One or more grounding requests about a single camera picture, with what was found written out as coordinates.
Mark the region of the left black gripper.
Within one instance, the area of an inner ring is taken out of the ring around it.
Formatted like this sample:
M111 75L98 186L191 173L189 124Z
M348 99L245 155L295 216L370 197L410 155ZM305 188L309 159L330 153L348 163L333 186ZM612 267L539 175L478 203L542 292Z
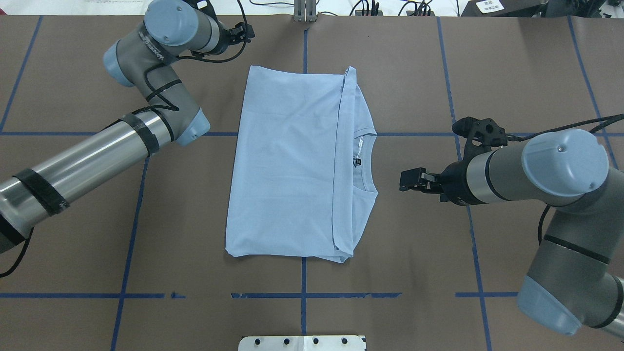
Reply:
M219 29L219 40L214 47L215 54L223 54L229 46L239 43L250 43L255 38L254 29L247 22L239 22L231 29Z

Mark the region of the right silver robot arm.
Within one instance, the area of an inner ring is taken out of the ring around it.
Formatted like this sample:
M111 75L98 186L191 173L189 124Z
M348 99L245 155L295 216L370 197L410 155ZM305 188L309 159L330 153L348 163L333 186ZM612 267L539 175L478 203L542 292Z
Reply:
M488 136L479 141L467 140L464 158L439 174L401 172L399 190L463 206L544 203L552 218L540 218L539 247L517 293L519 310L560 334L586 326L622 338L623 279L609 267L623 240L623 172L582 129L511 146Z

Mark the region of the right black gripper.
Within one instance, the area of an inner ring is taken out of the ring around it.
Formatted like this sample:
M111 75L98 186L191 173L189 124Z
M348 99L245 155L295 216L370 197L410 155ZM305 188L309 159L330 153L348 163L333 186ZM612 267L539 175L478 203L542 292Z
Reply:
M427 169L423 167L402 171L399 191L441 194L439 202L472 205L474 204L474 195L468 186L467 170L468 162L457 161L448 165L441 174L428 173Z

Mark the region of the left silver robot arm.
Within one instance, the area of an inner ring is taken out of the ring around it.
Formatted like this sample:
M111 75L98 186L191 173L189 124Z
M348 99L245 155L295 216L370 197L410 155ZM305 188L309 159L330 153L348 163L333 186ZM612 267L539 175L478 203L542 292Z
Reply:
M27 244L34 227L85 194L171 143L187 146L210 122L174 64L228 63L255 37L241 18L224 24L209 0L153 0L140 22L103 54L103 67L123 87L134 88L143 106L55 156L1 182L1 251Z

